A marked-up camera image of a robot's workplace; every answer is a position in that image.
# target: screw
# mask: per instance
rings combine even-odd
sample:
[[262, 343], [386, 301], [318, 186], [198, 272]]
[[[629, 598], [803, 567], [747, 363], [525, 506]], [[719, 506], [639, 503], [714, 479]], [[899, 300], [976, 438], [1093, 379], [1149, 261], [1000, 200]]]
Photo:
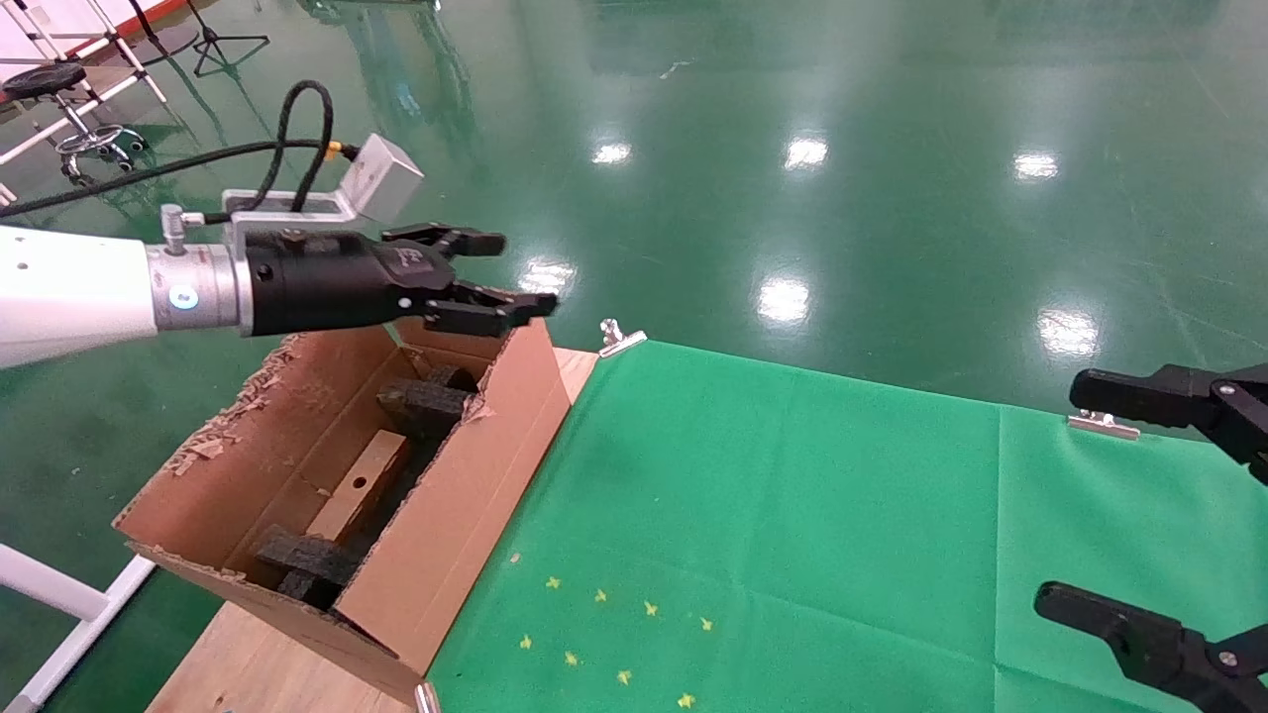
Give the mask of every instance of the screw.
[[162, 239], [167, 244], [167, 254], [180, 258], [185, 254], [185, 209], [175, 203], [164, 203], [158, 209], [162, 222]]

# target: wooden block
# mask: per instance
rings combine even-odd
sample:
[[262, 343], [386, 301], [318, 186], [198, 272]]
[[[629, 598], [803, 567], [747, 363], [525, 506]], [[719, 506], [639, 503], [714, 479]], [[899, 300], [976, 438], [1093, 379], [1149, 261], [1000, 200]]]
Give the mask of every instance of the wooden block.
[[388, 482], [404, 467], [410, 444], [403, 435], [379, 431], [347, 469], [333, 495], [308, 525], [307, 534], [340, 542], [356, 529]]

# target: black stool seat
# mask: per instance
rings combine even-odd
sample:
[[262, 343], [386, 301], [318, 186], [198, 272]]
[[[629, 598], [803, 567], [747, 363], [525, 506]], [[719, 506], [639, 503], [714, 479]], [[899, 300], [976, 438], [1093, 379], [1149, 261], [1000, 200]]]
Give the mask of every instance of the black stool seat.
[[4, 88], [4, 93], [10, 100], [33, 99], [70, 89], [84, 81], [85, 76], [87, 72], [84, 71], [82, 65], [57, 62], [14, 75], [0, 86]]

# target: metal clip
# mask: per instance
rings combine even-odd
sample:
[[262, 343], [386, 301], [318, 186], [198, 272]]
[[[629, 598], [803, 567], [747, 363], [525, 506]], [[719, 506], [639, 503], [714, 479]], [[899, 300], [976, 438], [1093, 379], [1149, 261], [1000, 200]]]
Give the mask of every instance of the metal clip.
[[642, 330], [630, 335], [623, 332], [616, 320], [604, 320], [598, 322], [598, 329], [604, 330], [604, 348], [598, 350], [600, 359], [615, 356], [635, 344], [647, 341], [647, 335]]
[[436, 689], [427, 681], [415, 686], [413, 700], [418, 704], [418, 713], [440, 713], [440, 698]]
[[1075, 429], [1112, 435], [1125, 440], [1137, 440], [1140, 438], [1140, 429], [1115, 422], [1112, 415], [1099, 411], [1080, 409], [1078, 416], [1066, 416], [1065, 422]]

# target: black tripod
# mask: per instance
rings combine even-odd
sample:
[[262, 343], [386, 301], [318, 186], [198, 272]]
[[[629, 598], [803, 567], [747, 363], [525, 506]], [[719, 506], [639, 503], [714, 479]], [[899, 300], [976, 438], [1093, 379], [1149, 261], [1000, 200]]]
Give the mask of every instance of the black tripod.
[[[213, 71], [224, 71], [233, 67], [238, 62], [242, 62], [251, 55], [255, 55], [269, 43], [268, 34], [217, 34], [217, 32], [208, 27], [207, 22], [203, 20], [203, 15], [198, 11], [198, 6], [194, 5], [194, 0], [185, 0], [185, 4], [189, 5], [189, 9], [194, 13], [194, 19], [198, 20], [198, 27], [202, 28], [202, 38], [194, 43], [194, 52], [198, 52], [198, 63], [194, 65], [194, 76], [197, 77], [203, 76], [203, 62], [207, 60], [219, 65], [219, 69]], [[257, 44], [246, 55], [242, 55], [237, 60], [230, 62], [224, 56], [224, 52], [221, 49], [221, 42], [232, 42], [238, 39], [254, 41]], [[218, 60], [210, 56], [212, 51], [219, 56]]]

